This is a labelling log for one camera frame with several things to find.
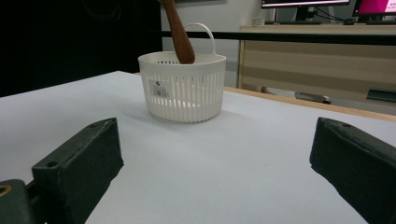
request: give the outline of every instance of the wooden cabinet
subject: wooden cabinet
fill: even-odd
[[[293,35],[290,27],[263,26],[245,28],[245,32],[276,32]],[[278,88],[327,95],[355,101],[370,101],[385,105],[394,103],[367,99],[370,89],[396,94],[396,46],[360,44],[359,37],[382,35],[394,38],[396,26],[345,29],[345,26],[313,26],[302,28],[299,34],[318,35],[334,39],[353,35],[356,43],[301,43],[241,40],[238,88]]]

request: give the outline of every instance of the black backdrop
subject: black backdrop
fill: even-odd
[[[0,4],[0,96],[112,71],[162,50],[156,0],[21,0]]]

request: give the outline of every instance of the table edge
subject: table edge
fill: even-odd
[[[232,87],[224,87],[224,90],[229,91],[229,92],[259,97],[259,98],[263,98],[263,99],[267,99],[267,100],[292,104],[292,105],[301,105],[301,106],[306,106],[306,107],[311,107],[311,108],[316,108],[316,109],[323,109],[323,110],[329,110],[329,111],[333,111],[333,112],[339,112],[339,113],[343,113],[343,114],[366,117],[366,118],[370,118],[370,119],[381,119],[381,120],[396,122],[396,116],[376,113],[376,112],[367,111],[367,110],[343,107],[343,106],[339,106],[339,105],[326,105],[326,104],[321,104],[321,103],[316,103],[316,102],[311,102],[311,101],[292,99],[292,98],[288,98],[288,97],[284,97],[284,96],[277,96],[277,95],[272,95],[272,94],[257,92],[257,91],[247,91],[247,90],[242,90],[242,89],[237,89],[237,88],[232,88]]]

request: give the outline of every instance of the white tabletop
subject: white tabletop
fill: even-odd
[[[318,117],[396,146],[396,123],[224,92],[221,113],[182,124],[147,110],[140,76],[115,72],[0,98],[0,180],[85,126],[116,117],[125,165],[87,223],[365,223],[309,154]]]

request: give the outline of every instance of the wooden handle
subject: wooden handle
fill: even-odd
[[[175,46],[176,56],[180,63],[194,63],[195,54],[189,37],[181,24],[180,17],[177,14],[174,0],[161,0],[168,17],[171,28],[172,40]]]

